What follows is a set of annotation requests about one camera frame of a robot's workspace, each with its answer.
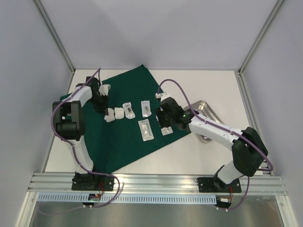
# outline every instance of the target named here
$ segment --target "cable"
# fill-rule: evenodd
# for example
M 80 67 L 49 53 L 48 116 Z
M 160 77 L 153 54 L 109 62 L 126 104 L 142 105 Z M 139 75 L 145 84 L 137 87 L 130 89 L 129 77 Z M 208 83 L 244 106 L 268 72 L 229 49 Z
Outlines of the cable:
M 238 205 L 235 206 L 235 207 L 233 207 L 233 208 L 228 208 L 228 209 L 221 208 L 221 207 L 217 207 L 217 208 L 218 208 L 219 210 L 224 210 L 224 211 L 233 211 L 233 210 L 239 208 L 239 207 L 242 205 L 242 203 L 244 202 L 244 200 L 246 199 L 246 196 L 247 196 L 249 187 L 250 187 L 250 178 L 247 177 L 247 187 L 246 187 L 246 191 L 245 191 L 245 193 L 244 193 L 244 196 L 243 196 L 242 200 L 238 203 Z
M 98 78 L 99 78 L 99 83 L 100 83 L 100 85 L 101 85 L 100 71 L 98 71 Z
M 163 80 L 163 81 L 160 83 L 159 87 L 158 87 L 157 94 L 160 93 L 161 85 L 162 85 L 164 82 L 166 82 L 166 81 L 171 81 L 171 82 L 175 83 L 175 84 L 180 88 L 180 90 L 181 90 L 181 92 L 182 92 L 184 98 L 186 99 L 186 102 L 187 102 L 187 104 L 188 104 L 188 106 L 189 106 L 191 112 L 194 114 L 194 116 L 196 116 L 198 119 L 200 119 L 201 121 L 203 121 L 203 122 L 205 122 L 205 123 L 207 123 L 207 124 L 210 124 L 210 125 L 212 125 L 212 126 L 218 128 L 218 129 L 221 129 L 221 130 L 223 130 L 223 131 L 225 131 L 225 132 L 228 132 L 228 133 L 230 133 L 230 134 L 232 134 L 232 135 L 238 136 L 239 138 L 241 138 L 242 140 L 244 140 L 246 143 L 248 143 L 249 145 L 251 145 L 251 146 L 252 146 L 252 147 L 253 147 L 253 148 L 254 148 L 254 149 L 255 149 L 255 150 L 256 150 L 256 151 L 265 159 L 265 160 L 266 160 L 266 161 L 267 161 L 267 163 L 268 163 L 268 165 L 269 165 L 269 167 L 270 167 L 269 169 L 258 169 L 259 171 L 272 172 L 272 171 L 274 170 L 273 164 L 270 162 L 270 160 L 269 160 L 269 159 L 266 157 L 266 155 L 265 155 L 265 154 L 264 154 L 264 153 L 255 145 L 255 144 L 253 144 L 250 140 L 248 140 L 248 139 L 245 138 L 244 136 L 242 136 L 242 135 L 236 133 L 235 131 L 230 131 L 229 129 L 226 129 L 226 128 L 220 126 L 220 125 L 217 125 L 217 124 L 215 124 L 215 123 L 209 122 L 209 121 L 207 121 L 207 120 L 201 118 L 198 114 L 196 114 L 195 111 L 194 111 L 194 109 L 193 109 L 193 107 L 192 107 L 192 105 L 190 104 L 189 99 L 188 99 L 187 95 L 185 94 L 183 88 L 181 87 L 181 85 L 180 85 L 177 81 L 175 81 L 175 80 L 173 80 L 173 79 L 165 79 L 165 80 Z
M 66 140 L 65 138 L 63 138 L 62 136 L 60 136 L 60 135 L 56 132 L 56 129 L 55 129 L 54 125 L 53 125 L 53 118 L 54 118 L 54 115 L 55 115 L 55 113 L 57 112 L 57 110 L 58 110 L 59 108 L 61 108 L 61 106 L 62 106 L 64 103 L 66 103 L 66 102 L 68 102 L 69 100 L 71 100 L 71 99 L 72 99 L 72 98 L 73 98 L 73 97 L 74 97 L 74 96 L 75 96 L 75 95 L 76 95 L 84 86 L 86 86 L 86 85 L 94 78 L 94 76 L 95 76 L 97 73 L 100 75 L 100 70 L 101 70 L 101 68 L 97 69 L 97 71 L 96 71 L 96 72 L 95 72 L 95 73 L 94 73 L 94 74 L 93 74 L 93 75 L 92 75 L 84 84 L 82 84 L 77 90 L 75 90 L 68 98 L 66 98 L 66 99 L 64 99 L 62 102 L 60 102 L 60 103 L 56 106 L 56 108 L 53 110 L 53 113 L 52 113 L 52 116 L 51 116 L 51 127 L 52 127 L 52 130 L 53 130 L 55 136 L 57 136 L 57 137 L 58 137 L 59 139 L 61 139 L 62 141 L 67 142 L 67 143 L 69 143 L 69 144 L 71 145 L 72 153 L 73 153 L 73 155 L 74 155 L 74 158 L 75 158 L 77 164 L 78 164 L 84 171 L 86 171 L 86 172 L 89 173 L 89 174 L 93 174 L 93 175 L 101 175 L 101 176 L 113 177 L 113 178 L 115 178 L 115 179 L 118 181 L 118 189 L 117 189 L 117 192 L 115 193 L 115 195 L 114 195 L 109 201 L 107 201 L 107 202 L 105 202 L 105 203 L 103 203 L 103 204 L 101 204 L 101 205 L 93 206 L 92 208 L 104 207 L 104 206 L 110 204 L 110 203 L 117 197 L 117 195 L 118 195 L 118 193 L 119 193 L 119 190 L 120 190 L 120 181 L 119 181 L 119 179 L 118 179 L 115 175 L 92 172 L 92 171 L 86 169 L 86 168 L 81 164 L 81 162 L 79 161 L 79 159 L 78 159 L 78 157 L 77 157 L 77 155 L 76 155 L 76 150 L 75 150 L 74 144 L 73 144 L 72 142 Z

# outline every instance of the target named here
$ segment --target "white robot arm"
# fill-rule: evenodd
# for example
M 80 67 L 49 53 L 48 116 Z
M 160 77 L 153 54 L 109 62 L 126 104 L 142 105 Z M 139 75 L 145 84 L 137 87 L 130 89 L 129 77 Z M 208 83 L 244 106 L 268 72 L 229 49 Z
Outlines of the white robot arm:
M 218 189 L 226 188 L 227 184 L 243 175 L 253 176 L 264 157 L 268 155 L 261 138 L 253 128 L 235 129 L 212 121 L 198 112 L 193 113 L 190 109 L 184 111 L 168 93 L 156 94 L 156 98 L 161 101 L 160 108 L 156 109 L 161 128 L 174 125 L 180 130 L 204 135 L 232 152 L 233 161 L 222 166 L 214 176 L 214 184 Z
M 81 85 L 82 84 L 78 84 L 76 90 L 79 89 Z M 99 80 L 94 78 L 86 86 L 82 87 L 72 99 L 64 103 L 54 116 L 53 123 L 57 133 L 74 144 L 78 160 L 85 169 L 90 171 L 93 169 L 94 164 L 89 157 L 84 141 L 85 122 L 82 107 L 87 101 L 91 100 L 94 104 L 95 111 L 106 114 L 109 89 L 110 85 L 101 85 Z M 59 103 L 60 102 L 54 102 L 53 109 L 55 109 Z M 69 147 L 71 155 L 73 156 L 75 172 L 85 174 L 86 171 L 83 170 L 75 160 L 70 143 L 65 142 L 65 144 Z

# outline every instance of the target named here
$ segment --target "metal tray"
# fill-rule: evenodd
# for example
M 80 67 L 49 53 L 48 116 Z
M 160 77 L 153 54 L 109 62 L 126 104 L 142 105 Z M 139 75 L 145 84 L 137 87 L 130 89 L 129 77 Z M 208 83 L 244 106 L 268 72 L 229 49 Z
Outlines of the metal tray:
M 199 100 L 199 101 L 193 103 L 192 107 L 194 110 L 197 110 L 199 113 L 203 114 L 205 117 L 208 117 L 209 119 L 216 121 L 218 123 L 224 124 L 206 101 Z M 212 139 L 207 138 L 206 136 L 198 135 L 198 137 L 203 143 L 209 143 L 210 141 L 212 141 Z

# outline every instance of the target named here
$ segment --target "gray wall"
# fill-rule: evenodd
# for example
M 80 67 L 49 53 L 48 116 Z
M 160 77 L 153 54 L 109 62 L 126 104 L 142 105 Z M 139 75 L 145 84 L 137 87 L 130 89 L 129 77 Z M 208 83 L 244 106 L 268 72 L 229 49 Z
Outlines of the gray wall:
M 245 79 L 274 164 L 303 226 L 303 1 L 286 1 Z
M 0 226 L 16 222 L 50 145 L 52 102 L 71 74 L 31 0 L 0 2 Z
M 238 69 L 276 0 L 42 0 L 76 68 Z

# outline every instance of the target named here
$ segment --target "green cloth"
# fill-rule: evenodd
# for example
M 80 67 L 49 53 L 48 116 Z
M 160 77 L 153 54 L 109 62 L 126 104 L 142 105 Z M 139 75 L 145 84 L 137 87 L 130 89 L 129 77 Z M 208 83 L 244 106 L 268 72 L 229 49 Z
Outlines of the green cloth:
M 111 85 L 108 107 L 114 109 L 131 102 L 136 117 L 107 123 L 104 114 L 95 112 L 91 102 L 83 106 L 86 124 L 84 140 L 95 171 L 112 173 L 188 134 L 173 127 L 172 134 L 162 135 L 155 113 L 160 105 L 155 99 L 159 85 L 143 65 L 102 83 Z M 142 140 L 138 124 L 138 121 L 147 119 L 142 117 L 141 101 L 144 100 L 150 101 L 152 112 L 148 120 L 154 139 L 149 141 Z

